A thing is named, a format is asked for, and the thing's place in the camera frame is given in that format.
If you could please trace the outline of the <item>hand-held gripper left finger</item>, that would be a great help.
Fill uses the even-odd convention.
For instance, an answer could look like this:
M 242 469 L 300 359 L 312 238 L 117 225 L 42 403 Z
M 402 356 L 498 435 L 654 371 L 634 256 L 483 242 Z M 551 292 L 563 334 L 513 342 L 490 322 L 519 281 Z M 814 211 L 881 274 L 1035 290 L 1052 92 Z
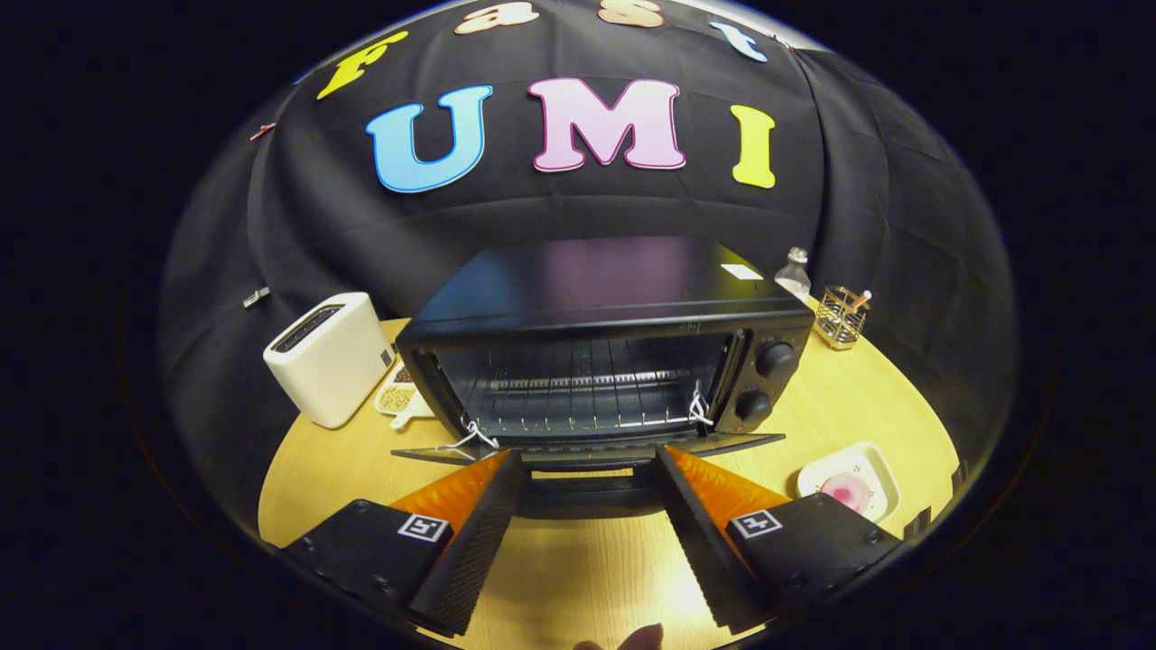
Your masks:
M 462 635 L 525 481 L 520 453 L 504 450 L 391 505 L 351 498 L 282 553 L 376 616 Z

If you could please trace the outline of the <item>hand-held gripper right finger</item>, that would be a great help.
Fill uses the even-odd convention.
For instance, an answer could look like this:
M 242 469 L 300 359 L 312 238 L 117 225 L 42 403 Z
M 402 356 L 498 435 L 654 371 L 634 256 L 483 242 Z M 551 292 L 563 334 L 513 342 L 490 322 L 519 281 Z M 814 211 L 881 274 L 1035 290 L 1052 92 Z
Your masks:
M 901 539 L 825 493 L 788 498 L 666 445 L 655 490 L 716 625 L 785 628 L 830 608 Z

